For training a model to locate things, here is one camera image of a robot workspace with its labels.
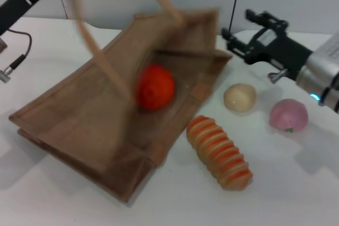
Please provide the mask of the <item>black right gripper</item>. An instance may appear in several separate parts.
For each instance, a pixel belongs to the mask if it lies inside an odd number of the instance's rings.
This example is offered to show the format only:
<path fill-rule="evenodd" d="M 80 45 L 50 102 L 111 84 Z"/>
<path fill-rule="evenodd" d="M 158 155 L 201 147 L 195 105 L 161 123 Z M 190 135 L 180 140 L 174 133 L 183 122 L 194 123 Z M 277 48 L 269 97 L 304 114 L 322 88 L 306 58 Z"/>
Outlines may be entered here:
<path fill-rule="evenodd" d="M 282 77 L 295 81 L 312 51 L 289 38 L 286 33 L 288 22 L 269 12 L 257 14 L 247 9 L 245 18 L 266 29 L 259 30 L 250 42 L 245 44 L 229 30 L 222 28 L 221 36 L 226 40 L 227 49 L 239 57 L 245 57 L 245 63 L 248 65 L 267 62 L 278 69 L 277 73 L 267 75 L 272 83 L 278 82 Z"/>

